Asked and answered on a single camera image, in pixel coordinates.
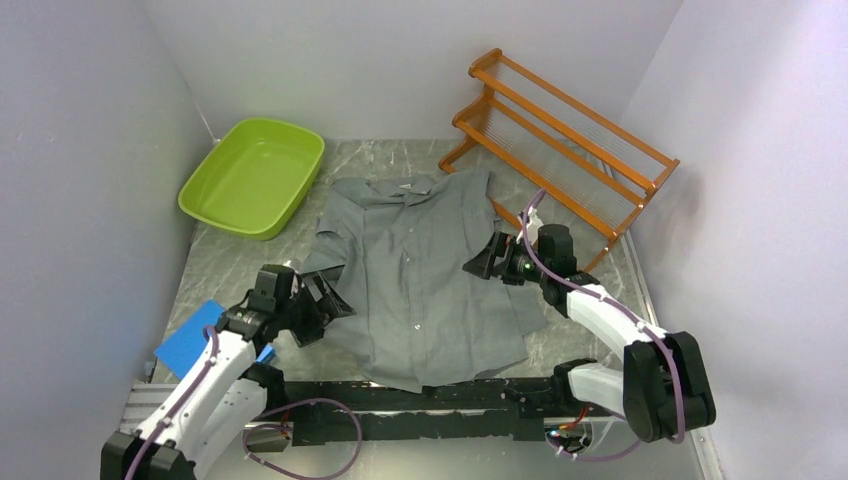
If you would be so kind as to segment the grey button-up shirt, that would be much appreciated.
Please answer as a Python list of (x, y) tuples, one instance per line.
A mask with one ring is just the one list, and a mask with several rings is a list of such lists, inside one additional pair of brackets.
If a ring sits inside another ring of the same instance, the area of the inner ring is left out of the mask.
[(470, 381), (524, 361), (526, 337), (547, 326), (531, 288), (464, 270), (497, 228), (491, 177), (472, 168), (331, 185), (304, 268), (353, 308), (324, 338), (369, 380), (414, 393)]

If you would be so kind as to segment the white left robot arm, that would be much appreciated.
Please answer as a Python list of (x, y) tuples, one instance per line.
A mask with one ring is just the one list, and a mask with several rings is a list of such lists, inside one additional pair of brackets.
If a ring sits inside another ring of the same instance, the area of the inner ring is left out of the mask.
[(288, 430), (276, 417), (304, 403), (290, 399), (283, 372), (258, 355), (283, 331), (307, 346), (354, 313), (321, 272), (262, 266), (243, 299), (204, 326), (206, 345), (169, 396), (131, 432), (108, 438), (101, 478), (201, 479), (234, 438)]

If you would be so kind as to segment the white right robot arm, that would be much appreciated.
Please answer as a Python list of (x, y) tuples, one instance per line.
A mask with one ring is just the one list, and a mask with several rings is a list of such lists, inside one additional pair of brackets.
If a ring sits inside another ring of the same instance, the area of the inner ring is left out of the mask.
[(593, 333), (621, 361), (614, 370), (592, 359), (555, 366), (544, 389), (508, 389), (523, 409), (564, 415), (594, 405), (623, 418), (643, 442), (676, 440), (712, 425), (716, 408), (697, 340), (646, 323), (581, 270), (567, 227), (544, 225), (535, 243), (496, 232), (463, 269), (506, 285), (539, 286), (545, 302)]

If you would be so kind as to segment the orange wooden rack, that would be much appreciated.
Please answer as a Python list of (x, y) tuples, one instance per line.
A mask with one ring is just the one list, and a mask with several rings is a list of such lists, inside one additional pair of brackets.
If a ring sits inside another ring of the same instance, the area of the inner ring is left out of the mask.
[(469, 76), (481, 85), (452, 125), (463, 139), (438, 163), (456, 164), (480, 148), (546, 191), (591, 228), (602, 244), (583, 267), (596, 267), (678, 168), (670, 157), (494, 48)]

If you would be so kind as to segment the blue flat pad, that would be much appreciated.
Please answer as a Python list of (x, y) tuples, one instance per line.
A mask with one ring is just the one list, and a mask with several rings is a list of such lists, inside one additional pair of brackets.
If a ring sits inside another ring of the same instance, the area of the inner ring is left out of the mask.
[(155, 349), (156, 359), (182, 380), (204, 351), (204, 328), (214, 326), (224, 311), (214, 300), (206, 301)]

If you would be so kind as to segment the green plastic tub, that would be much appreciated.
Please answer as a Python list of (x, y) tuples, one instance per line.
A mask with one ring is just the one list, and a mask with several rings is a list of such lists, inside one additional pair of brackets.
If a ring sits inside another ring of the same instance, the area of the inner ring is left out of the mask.
[(317, 176), (325, 141), (272, 118), (236, 124), (201, 161), (177, 203), (190, 217), (259, 241), (276, 237)]

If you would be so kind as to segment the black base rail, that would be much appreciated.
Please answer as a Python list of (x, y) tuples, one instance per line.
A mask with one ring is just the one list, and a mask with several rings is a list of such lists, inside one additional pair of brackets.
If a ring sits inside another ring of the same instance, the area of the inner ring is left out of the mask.
[(541, 441), (561, 425), (605, 419), (555, 396), (547, 378), (494, 378), (420, 393), (366, 381), (290, 381), (262, 413), (293, 429), (297, 446), (330, 442), (508, 437)]

